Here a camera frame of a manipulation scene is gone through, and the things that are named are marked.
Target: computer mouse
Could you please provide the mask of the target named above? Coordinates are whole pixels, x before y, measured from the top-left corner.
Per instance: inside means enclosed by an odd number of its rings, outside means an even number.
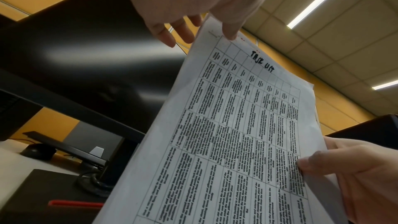
[[[47,144],[30,144],[21,152],[21,155],[46,161],[50,160],[56,151],[54,147]]]

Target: paper sheet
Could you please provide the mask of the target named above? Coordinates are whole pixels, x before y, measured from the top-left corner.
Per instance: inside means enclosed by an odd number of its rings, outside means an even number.
[[[335,177],[296,166],[326,149],[312,88],[210,17],[94,224],[347,223]]]

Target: ceiling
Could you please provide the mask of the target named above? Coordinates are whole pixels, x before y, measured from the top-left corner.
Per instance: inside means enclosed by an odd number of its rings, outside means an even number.
[[[398,0],[266,0],[244,28],[376,115],[398,114]]]

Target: handwritten title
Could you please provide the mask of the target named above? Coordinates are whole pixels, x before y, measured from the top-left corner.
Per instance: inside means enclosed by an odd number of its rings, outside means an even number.
[[[262,65],[262,62],[264,61],[263,58],[258,57],[258,54],[256,53],[256,51],[253,51],[252,55],[250,57],[253,58],[253,60],[260,65]],[[272,73],[272,71],[275,70],[274,66],[270,65],[269,63],[266,63],[264,68],[267,69],[270,73]]]

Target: white desk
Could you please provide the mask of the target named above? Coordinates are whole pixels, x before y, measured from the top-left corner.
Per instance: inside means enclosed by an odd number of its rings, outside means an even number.
[[[50,161],[27,158],[19,153],[27,144],[14,140],[0,142],[0,208],[33,169],[78,175],[79,163],[55,154]]]

